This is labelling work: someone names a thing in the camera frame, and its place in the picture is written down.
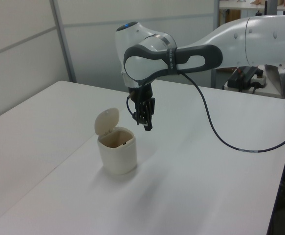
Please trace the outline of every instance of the white cup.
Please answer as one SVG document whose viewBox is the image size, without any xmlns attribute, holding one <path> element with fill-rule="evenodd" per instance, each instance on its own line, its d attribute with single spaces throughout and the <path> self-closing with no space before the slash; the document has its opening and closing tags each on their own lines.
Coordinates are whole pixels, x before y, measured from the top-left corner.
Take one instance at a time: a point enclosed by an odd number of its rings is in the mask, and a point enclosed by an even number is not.
<svg viewBox="0 0 285 235">
<path fill-rule="evenodd" d="M 112 174 L 126 174 L 137 165 L 136 137 L 133 132 L 116 127 L 119 111 L 111 108 L 103 111 L 95 121 L 95 132 L 103 167 Z"/>
</svg>

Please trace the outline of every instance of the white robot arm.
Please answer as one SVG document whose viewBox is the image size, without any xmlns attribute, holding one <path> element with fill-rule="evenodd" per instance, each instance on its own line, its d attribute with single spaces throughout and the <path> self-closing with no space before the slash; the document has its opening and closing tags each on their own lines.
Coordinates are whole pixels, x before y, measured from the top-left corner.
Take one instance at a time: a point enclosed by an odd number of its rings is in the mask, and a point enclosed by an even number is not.
<svg viewBox="0 0 285 235">
<path fill-rule="evenodd" d="M 151 130 L 155 102 L 151 83 L 160 76 L 263 64 L 285 69 L 285 16 L 232 21 L 184 47 L 177 47 L 166 33 L 132 22 L 117 29 L 116 48 L 135 102 L 133 118 Z M 285 97 L 285 76 L 282 86 Z"/>
</svg>

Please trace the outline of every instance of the open lid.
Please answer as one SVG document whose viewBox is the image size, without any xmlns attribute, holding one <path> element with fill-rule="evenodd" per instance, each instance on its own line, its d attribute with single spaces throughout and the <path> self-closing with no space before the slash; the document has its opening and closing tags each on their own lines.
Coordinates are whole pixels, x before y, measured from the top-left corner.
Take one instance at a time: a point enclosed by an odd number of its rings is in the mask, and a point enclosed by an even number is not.
<svg viewBox="0 0 285 235">
<path fill-rule="evenodd" d="M 119 111 L 116 108 L 110 108 L 100 113 L 94 123 L 94 131 L 102 136 L 111 132 L 119 121 Z"/>
</svg>

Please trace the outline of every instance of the black cable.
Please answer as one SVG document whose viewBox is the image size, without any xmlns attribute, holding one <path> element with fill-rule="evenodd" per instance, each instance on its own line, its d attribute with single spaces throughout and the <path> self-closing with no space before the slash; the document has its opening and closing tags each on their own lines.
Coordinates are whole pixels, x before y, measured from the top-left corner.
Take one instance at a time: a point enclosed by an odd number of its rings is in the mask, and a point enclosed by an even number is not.
<svg viewBox="0 0 285 235">
<path fill-rule="evenodd" d="M 268 152 L 268 151 L 271 151 L 271 150 L 274 150 L 276 148 L 279 148 L 281 146 L 283 146 L 285 144 L 285 141 L 280 143 L 279 145 L 275 146 L 275 147 L 272 147 L 272 148 L 268 148 L 268 149 L 263 149 L 263 150 L 247 150 L 247 149 L 241 149 L 241 148 L 236 148 L 230 144 L 228 144 L 227 142 L 225 142 L 219 135 L 218 133 L 216 132 L 213 124 L 212 124 L 212 120 L 211 120 L 211 117 L 210 117 L 210 113 L 209 113 L 209 110 L 207 108 L 207 104 L 206 104 L 206 101 L 205 101 L 205 98 L 204 98 L 204 95 L 202 93 L 202 91 L 200 90 L 200 88 L 197 86 L 197 84 L 190 78 L 188 77 L 184 72 L 181 72 L 179 71 L 179 74 L 182 74 L 185 78 L 187 78 L 197 89 L 197 91 L 200 93 L 201 97 L 202 97 L 202 100 L 203 100 L 203 103 L 204 103 L 204 107 L 205 107 L 205 110 L 206 110 L 206 114 L 207 114 L 207 117 L 209 119 L 209 122 L 210 122 L 210 125 L 211 125 L 211 128 L 214 132 L 214 134 L 217 136 L 217 138 L 225 145 L 227 145 L 228 147 L 232 148 L 232 149 L 235 149 L 237 151 L 241 151 L 241 152 L 248 152 L 248 153 L 264 153 L 264 152 Z"/>
<path fill-rule="evenodd" d="M 253 92 L 252 92 L 252 94 L 254 94 L 254 93 L 255 93 L 255 90 L 256 90 L 256 88 L 257 88 L 257 87 L 255 86 L 255 87 L 254 87 L 254 89 L 253 89 Z"/>
<path fill-rule="evenodd" d="M 132 111 L 131 111 L 131 109 L 129 108 L 129 105 L 128 105 L 128 100 L 129 100 L 130 96 L 131 96 L 131 95 L 127 96 L 126 105 L 127 105 L 128 111 L 129 111 L 130 114 L 133 116 L 133 113 L 132 113 Z"/>
</svg>

